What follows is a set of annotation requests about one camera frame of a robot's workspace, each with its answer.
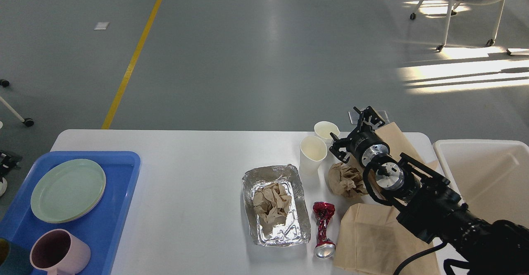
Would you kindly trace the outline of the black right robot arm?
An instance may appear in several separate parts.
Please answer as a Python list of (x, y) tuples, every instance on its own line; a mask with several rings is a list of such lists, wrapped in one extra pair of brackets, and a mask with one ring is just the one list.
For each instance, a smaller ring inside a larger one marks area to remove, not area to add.
[(401, 153), (396, 160), (391, 147), (376, 133), (385, 120), (372, 107), (355, 108), (357, 126), (346, 138), (330, 132), (329, 151), (344, 164), (351, 158), (362, 167), (368, 195), (380, 205), (398, 210), (397, 222), (418, 239), (442, 243), (414, 254), (395, 269), (398, 275), (408, 264), (451, 245), (463, 261), (445, 259), (443, 269), (467, 269), (470, 275), (527, 275), (528, 229), (505, 219), (494, 223), (474, 216), (461, 196), (449, 187), (450, 180)]

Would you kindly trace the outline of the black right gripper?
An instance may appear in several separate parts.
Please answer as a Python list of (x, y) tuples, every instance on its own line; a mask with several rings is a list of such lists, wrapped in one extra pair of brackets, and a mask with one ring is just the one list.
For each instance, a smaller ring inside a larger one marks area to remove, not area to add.
[(353, 107), (353, 111), (358, 115), (356, 127), (346, 138), (331, 132), (329, 151), (343, 163), (354, 159), (365, 167), (376, 155), (391, 153), (389, 145), (374, 131), (385, 126), (386, 120), (371, 106), (363, 110)]

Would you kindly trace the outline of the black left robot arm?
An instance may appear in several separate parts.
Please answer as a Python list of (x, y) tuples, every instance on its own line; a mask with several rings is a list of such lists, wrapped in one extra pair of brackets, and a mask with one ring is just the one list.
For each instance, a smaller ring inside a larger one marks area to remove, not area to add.
[(20, 170), (21, 166), (19, 162), (23, 157), (10, 151), (0, 150), (0, 177), (4, 178), (8, 173), (15, 169)]

